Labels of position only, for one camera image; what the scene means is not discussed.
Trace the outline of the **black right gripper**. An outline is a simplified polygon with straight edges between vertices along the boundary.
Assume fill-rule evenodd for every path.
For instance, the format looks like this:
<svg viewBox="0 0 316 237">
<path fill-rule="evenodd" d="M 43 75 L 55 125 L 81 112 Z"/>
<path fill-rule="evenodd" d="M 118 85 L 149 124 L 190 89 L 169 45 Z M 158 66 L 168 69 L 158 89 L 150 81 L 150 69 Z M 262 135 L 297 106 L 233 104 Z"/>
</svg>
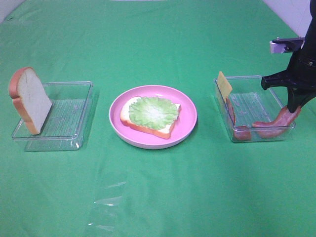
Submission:
<svg viewBox="0 0 316 237">
<path fill-rule="evenodd" d="M 311 22 L 304 37 L 302 47 L 292 52 L 286 70 L 262 77 L 264 90 L 275 86 L 287 87 L 287 108 L 294 113 L 316 97 L 315 91 L 304 91 L 298 95 L 297 89 L 316 88 L 316 2 L 310 1 Z"/>
</svg>

